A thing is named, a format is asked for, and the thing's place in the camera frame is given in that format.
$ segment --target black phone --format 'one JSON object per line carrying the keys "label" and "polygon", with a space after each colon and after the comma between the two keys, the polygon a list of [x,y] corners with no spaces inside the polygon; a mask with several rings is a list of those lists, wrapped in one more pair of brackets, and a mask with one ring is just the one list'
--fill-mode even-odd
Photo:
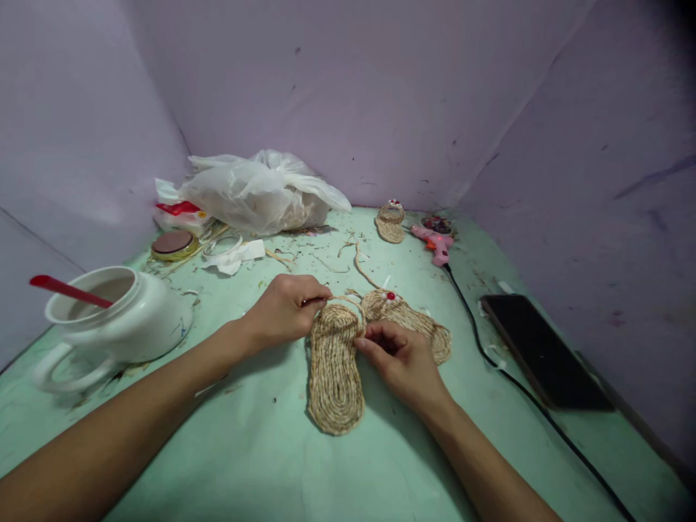
{"label": "black phone", "polygon": [[525,296],[488,295],[485,312],[546,406],[613,411],[599,385]]}

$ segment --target light purple backdrop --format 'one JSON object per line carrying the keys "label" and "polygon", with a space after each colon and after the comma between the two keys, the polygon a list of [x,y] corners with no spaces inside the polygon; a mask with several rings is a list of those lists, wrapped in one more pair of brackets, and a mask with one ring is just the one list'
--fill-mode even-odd
{"label": "light purple backdrop", "polygon": [[463,209],[696,469],[694,75],[654,5],[595,4]]}
{"label": "light purple backdrop", "polygon": [[44,330],[36,273],[70,279],[147,245],[154,176],[186,145],[113,1],[0,2],[0,369]]}
{"label": "light purple backdrop", "polygon": [[354,204],[458,201],[588,0],[131,1],[191,152],[290,151]]}

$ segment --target woven straw sandal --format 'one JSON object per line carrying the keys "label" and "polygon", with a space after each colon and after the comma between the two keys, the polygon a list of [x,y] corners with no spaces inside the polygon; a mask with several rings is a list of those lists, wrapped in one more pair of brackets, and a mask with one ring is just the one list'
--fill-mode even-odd
{"label": "woven straw sandal", "polygon": [[355,365],[353,339],[365,335],[365,312],[346,297],[334,296],[358,306],[362,323],[342,304],[327,304],[314,320],[311,332],[309,412],[319,429],[344,435],[360,423],[365,398]]}
{"label": "woven straw sandal", "polygon": [[387,319],[396,324],[421,332],[428,339],[433,357],[438,365],[452,354],[452,334],[433,318],[416,312],[405,299],[384,289],[372,290],[362,298],[368,322]]}
{"label": "woven straw sandal", "polygon": [[[394,210],[398,210],[399,214],[394,215]],[[401,243],[404,240],[404,229],[401,226],[404,216],[404,207],[401,203],[390,199],[389,203],[384,205],[375,217],[379,236],[389,243]]]}

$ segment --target forearm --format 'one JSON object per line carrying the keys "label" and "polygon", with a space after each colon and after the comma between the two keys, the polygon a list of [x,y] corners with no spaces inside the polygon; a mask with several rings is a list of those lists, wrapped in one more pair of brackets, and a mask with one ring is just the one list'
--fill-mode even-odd
{"label": "forearm", "polygon": [[0,519],[103,517],[200,403],[196,393],[229,372],[240,328],[226,324],[29,457],[0,481]]}
{"label": "forearm", "polygon": [[484,522],[560,521],[451,397],[420,416]]}

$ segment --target red spoon handle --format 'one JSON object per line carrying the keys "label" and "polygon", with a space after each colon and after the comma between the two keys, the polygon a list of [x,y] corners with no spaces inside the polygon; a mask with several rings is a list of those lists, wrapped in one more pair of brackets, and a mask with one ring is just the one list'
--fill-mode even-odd
{"label": "red spoon handle", "polygon": [[113,303],[110,301],[102,299],[94,294],[90,294],[89,292],[85,292],[84,290],[75,288],[74,286],[65,284],[57,279],[53,279],[50,275],[35,275],[31,278],[29,284],[32,286],[38,286],[39,288],[45,290],[56,292],[57,294],[72,297],[78,301],[88,302],[98,307],[108,308],[113,305]]}

